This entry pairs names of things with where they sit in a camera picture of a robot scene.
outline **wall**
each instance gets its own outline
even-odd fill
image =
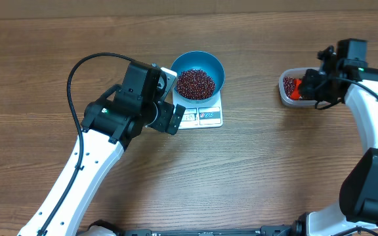
[[[378,10],[378,0],[0,0],[0,19]]]

